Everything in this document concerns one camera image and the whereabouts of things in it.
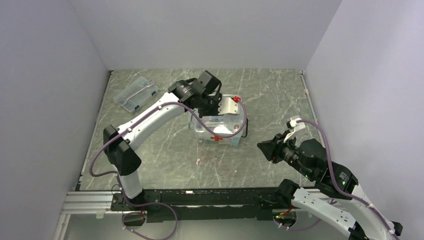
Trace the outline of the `clear medicine kit box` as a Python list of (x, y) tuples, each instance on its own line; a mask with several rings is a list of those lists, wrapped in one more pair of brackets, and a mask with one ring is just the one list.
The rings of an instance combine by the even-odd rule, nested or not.
[[(234, 133), (237, 135), (232, 137), (218, 137), (207, 131), (194, 116), (189, 117), (188, 128), (195, 133), (195, 136), (200, 142), (220, 145), (238, 146), (242, 138), (248, 135), (249, 119), (246, 119), (245, 126), (239, 130), (244, 122), (243, 113), (239, 115), (219, 115), (219, 116), (204, 116), (200, 120), (215, 134), (220, 136), (228, 136)], [(239, 125), (237, 130), (234, 130), (234, 125)]]

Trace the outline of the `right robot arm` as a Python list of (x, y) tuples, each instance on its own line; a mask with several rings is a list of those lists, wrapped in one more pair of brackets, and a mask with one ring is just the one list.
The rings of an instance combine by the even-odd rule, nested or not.
[(328, 223), (349, 240), (398, 240), (403, 226), (385, 218), (363, 191), (358, 179), (345, 166), (328, 161), (326, 148), (316, 139), (284, 140), (288, 131), (273, 139), (259, 142), (257, 147), (273, 163), (287, 163), (307, 180), (314, 182), (320, 193), (336, 201), (339, 209), (313, 196), (292, 180), (284, 179), (272, 197), (274, 207), (305, 210)]

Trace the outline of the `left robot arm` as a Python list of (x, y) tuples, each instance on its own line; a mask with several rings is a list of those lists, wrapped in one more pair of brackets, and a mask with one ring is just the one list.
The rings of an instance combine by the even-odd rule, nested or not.
[(138, 175), (142, 164), (136, 150), (154, 132), (167, 122), (197, 109), (199, 114), (216, 114), (222, 82), (205, 70), (198, 78), (177, 80), (151, 107), (133, 120), (115, 128), (103, 130), (103, 150), (117, 172), (117, 179), (125, 192), (124, 204), (131, 210), (139, 209), (145, 202), (145, 192)]

